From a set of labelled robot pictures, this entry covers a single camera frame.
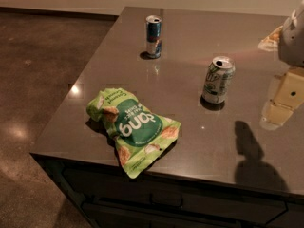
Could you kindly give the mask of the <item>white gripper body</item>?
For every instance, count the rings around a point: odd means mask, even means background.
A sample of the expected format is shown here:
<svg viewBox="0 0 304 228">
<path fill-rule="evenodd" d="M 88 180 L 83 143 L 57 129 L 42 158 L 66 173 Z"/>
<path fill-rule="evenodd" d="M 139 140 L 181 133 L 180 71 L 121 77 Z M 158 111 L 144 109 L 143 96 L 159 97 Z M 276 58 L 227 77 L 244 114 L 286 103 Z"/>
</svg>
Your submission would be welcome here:
<svg viewBox="0 0 304 228">
<path fill-rule="evenodd" d="M 283 24 L 278 56 L 288 65 L 304 67 L 304 0 Z"/>
</svg>

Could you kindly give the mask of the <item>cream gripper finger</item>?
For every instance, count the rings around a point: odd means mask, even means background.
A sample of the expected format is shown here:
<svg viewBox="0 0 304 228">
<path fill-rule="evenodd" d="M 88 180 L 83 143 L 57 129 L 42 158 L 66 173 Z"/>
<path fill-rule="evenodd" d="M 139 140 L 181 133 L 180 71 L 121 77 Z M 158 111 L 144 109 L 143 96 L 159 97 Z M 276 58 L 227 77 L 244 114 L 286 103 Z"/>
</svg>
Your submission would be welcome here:
<svg viewBox="0 0 304 228">
<path fill-rule="evenodd" d="M 258 48 L 267 52 L 278 51 L 282 29 L 283 27 L 279 26 L 273 30 L 269 35 L 259 42 Z"/>
<path fill-rule="evenodd" d="M 277 130 L 303 104 L 304 68 L 290 67 L 283 75 L 275 75 L 271 81 L 260 125 L 266 130 Z"/>
</svg>

